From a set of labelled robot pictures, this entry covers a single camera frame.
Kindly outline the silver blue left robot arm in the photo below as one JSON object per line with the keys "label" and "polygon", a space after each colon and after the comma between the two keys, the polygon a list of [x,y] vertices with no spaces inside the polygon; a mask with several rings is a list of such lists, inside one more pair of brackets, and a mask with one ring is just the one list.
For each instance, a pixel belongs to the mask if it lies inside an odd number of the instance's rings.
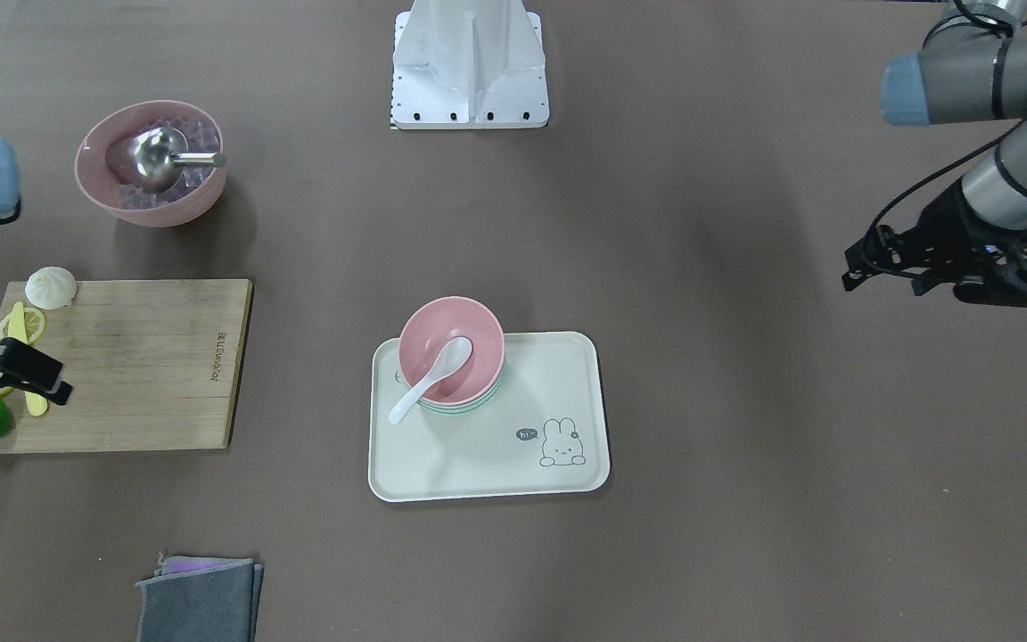
{"label": "silver blue left robot arm", "polygon": [[893,126],[1012,120],[973,166],[898,232],[876,218],[844,253],[843,288],[880,274],[917,296],[952,284],[963,303],[1027,308],[1027,1],[949,1],[916,52],[889,61]]}

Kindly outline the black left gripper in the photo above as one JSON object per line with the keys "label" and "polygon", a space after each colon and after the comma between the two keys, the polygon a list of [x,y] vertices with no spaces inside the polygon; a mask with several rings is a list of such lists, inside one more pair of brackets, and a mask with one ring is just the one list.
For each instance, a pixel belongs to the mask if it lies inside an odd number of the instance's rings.
{"label": "black left gripper", "polygon": [[985,222],[955,182],[924,207],[918,222],[898,233],[876,225],[845,249],[845,292],[869,277],[907,279],[914,295],[952,284],[963,303],[1027,308],[1027,227],[1007,230]]}

